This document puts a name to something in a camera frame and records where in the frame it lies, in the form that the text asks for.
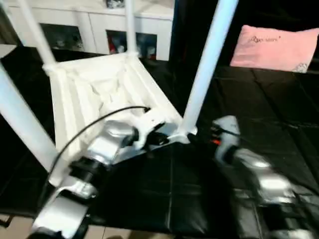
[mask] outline table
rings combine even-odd
[[[96,55],[53,53],[58,61]],[[142,62],[183,114],[196,66],[173,72],[167,62]],[[49,80],[36,50],[17,47],[2,63],[54,138]],[[175,143],[155,151],[153,159],[142,155],[117,165],[97,199],[92,223],[202,238],[259,237],[263,226],[256,224],[245,184],[232,168],[220,170],[205,147],[211,121],[235,115],[250,142],[243,146],[262,152],[294,183],[319,191],[318,89],[316,75],[217,67],[197,124],[199,144]],[[34,217],[46,172],[4,119],[1,131],[6,144],[1,149],[0,213]],[[319,222],[319,207],[308,207]]]

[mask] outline black cable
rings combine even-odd
[[[109,116],[112,116],[118,112],[122,112],[122,111],[126,111],[126,110],[131,110],[131,109],[144,109],[146,112],[149,111],[151,108],[149,107],[145,107],[145,106],[129,106],[129,107],[125,107],[125,108],[122,108],[122,109],[119,109],[119,110],[116,110],[116,111],[113,111],[111,113],[108,113],[100,118],[98,118],[97,120],[93,121],[92,123],[88,124],[87,126],[85,126],[83,129],[81,129],[75,136],[73,136],[73,138],[71,138],[70,141],[68,141],[66,143],[66,145],[62,148],[62,150],[58,153],[58,155],[54,158],[53,160],[53,163],[52,163],[52,167],[51,167],[51,170],[50,172],[48,173],[48,176],[47,176],[47,179],[45,180],[44,182],[44,185],[42,187],[42,191],[41,191],[41,194],[39,196],[39,200],[38,200],[38,207],[39,207],[39,210],[42,208],[43,206],[43,203],[44,203],[44,197],[45,197],[45,194],[46,194],[46,189],[48,187],[48,183],[49,183],[49,179],[54,171],[54,168],[58,162],[58,160],[60,159],[61,155],[64,153],[64,151],[67,149],[67,147],[77,138],[79,137],[84,131],[86,131],[88,128],[90,128],[91,126],[95,125],[96,123],[100,122],[101,120],[109,117]]]
[[[245,141],[247,143],[249,143],[250,145],[253,145],[253,142],[251,142],[250,140],[244,138],[243,136],[241,136],[240,134],[234,133],[232,131],[226,130],[224,128],[222,128],[221,126],[219,126],[218,124],[213,124],[213,127],[211,128],[212,130],[220,130],[222,133],[227,133],[233,136],[236,136],[238,138],[240,138],[242,141]]]

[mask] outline orange light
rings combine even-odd
[[[213,140],[211,140],[211,142],[214,143],[214,144],[217,144],[217,145],[221,144],[221,142],[219,140],[217,140],[217,139],[213,139]]]

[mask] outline white cabinet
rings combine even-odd
[[[110,54],[110,45],[115,44],[112,41],[115,37],[117,41],[122,40],[116,32],[125,32],[125,16],[90,14],[93,34],[98,52]],[[135,30],[138,34],[137,45],[143,57],[152,54],[152,48],[155,48],[156,59],[168,60],[170,49],[172,21],[167,19],[142,18],[135,17]]]
[[[126,50],[125,10],[102,0],[28,0],[52,48],[113,54]],[[142,57],[168,60],[174,0],[134,0],[137,45]],[[16,0],[6,12],[25,46],[35,40]]]
[[[96,52],[94,36],[87,12],[33,8],[36,20],[42,26],[53,48]],[[36,43],[19,7],[8,8],[13,25],[24,46]]]

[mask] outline cabinet door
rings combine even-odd
[[[33,8],[35,19],[52,48],[96,52],[89,15],[86,12]],[[25,46],[36,42],[19,7],[10,7],[9,14]]]
[[[90,20],[97,52],[110,54],[126,50],[125,16],[91,13]],[[168,19],[135,17],[137,45],[141,56],[167,61],[171,28],[172,21]]]

